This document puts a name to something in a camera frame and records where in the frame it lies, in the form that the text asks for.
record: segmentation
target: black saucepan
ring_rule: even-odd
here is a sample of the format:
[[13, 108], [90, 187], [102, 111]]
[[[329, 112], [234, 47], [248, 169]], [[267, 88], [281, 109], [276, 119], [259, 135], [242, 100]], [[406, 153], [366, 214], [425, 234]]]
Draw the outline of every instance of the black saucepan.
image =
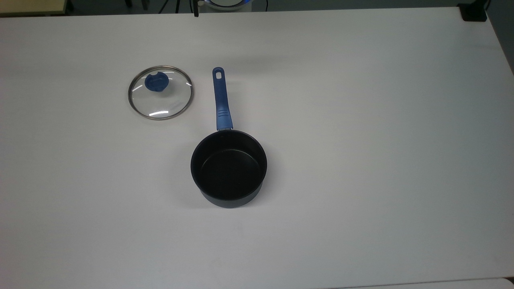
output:
[[250, 135], [233, 130], [223, 68], [212, 71], [217, 132], [204, 138], [191, 158], [193, 180], [211, 203], [235, 208], [259, 192], [268, 166], [266, 154]]

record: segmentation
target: wooden surface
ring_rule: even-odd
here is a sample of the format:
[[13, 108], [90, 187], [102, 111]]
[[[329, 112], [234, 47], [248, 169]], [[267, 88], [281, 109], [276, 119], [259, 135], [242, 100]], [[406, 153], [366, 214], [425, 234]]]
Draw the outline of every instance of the wooden surface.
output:
[[66, 0], [1, 0], [0, 16], [63, 14]]
[[[2, 288], [309, 289], [514, 275], [514, 77], [458, 8], [0, 19]], [[177, 118], [127, 100], [155, 65]], [[190, 173], [212, 69], [268, 172]]]

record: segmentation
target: glass lid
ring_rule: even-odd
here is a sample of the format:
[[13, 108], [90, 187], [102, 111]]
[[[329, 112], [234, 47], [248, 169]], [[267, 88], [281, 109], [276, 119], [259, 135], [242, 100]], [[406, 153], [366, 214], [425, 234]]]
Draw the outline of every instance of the glass lid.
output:
[[128, 101], [140, 115], [155, 120], [176, 117], [193, 100], [189, 76], [172, 66], [155, 66], [138, 74], [128, 88]]

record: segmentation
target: saucepan handle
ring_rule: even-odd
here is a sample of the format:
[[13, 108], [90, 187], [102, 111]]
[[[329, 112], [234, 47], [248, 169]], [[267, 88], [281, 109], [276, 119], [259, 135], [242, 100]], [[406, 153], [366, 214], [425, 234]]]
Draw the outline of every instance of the saucepan handle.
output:
[[230, 110], [228, 108], [227, 84], [225, 82], [225, 71], [221, 67], [212, 70], [214, 82], [214, 97], [216, 98], [216, 127], [217, 130], [230, 130], [234, 128]]

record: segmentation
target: cable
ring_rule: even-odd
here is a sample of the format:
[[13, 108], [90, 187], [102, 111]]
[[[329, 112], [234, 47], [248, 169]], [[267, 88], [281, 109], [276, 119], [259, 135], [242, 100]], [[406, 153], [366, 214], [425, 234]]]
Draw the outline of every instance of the cable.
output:
[[166, 6], [166, 4], [167, 4], [167, 3], [168, 3], [168, 0], [166, 0], [166, 1], [164, 2], [164, 5], [162, 5], [161, 10], [159, 11], [159, 13], [158, 13], [158, 14], [160, 14], [160, 13], [164, 10], [164, 6]]

